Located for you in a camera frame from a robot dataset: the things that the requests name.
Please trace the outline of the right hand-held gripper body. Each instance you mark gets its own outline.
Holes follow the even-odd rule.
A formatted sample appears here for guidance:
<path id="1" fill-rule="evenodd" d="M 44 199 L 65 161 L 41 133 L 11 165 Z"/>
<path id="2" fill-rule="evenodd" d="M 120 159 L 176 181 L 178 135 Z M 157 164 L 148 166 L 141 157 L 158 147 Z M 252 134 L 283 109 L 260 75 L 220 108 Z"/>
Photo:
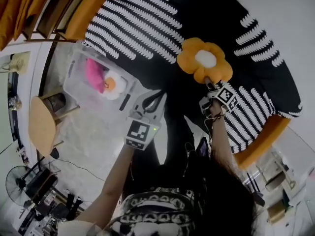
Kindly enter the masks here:
<path id="1" fill-rule="evenodd" d="M 217 91 L 209 92 L 208 90 L 206 96 L 199 101 L 201 112 L 203 114 L 209 114 L 213 100 L 216 99 L 220 102 L 224 114 L 231 113 L 238 104 L 236 94 L 225 86 L 222 86 L 221 88 L 218 88 L 218 86 L 216 87 Z"/>

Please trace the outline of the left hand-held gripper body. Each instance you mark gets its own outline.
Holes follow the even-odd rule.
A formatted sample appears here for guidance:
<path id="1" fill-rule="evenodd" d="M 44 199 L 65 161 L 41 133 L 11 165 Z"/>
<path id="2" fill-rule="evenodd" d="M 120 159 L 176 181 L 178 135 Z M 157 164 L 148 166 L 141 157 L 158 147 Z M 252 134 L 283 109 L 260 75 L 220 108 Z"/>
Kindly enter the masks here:
<path id="1" fill-rule="evenodd" d="M 133 112 L 127 117 L 125 145 L 145 150 L 161 127 L 161 116 Z"/>

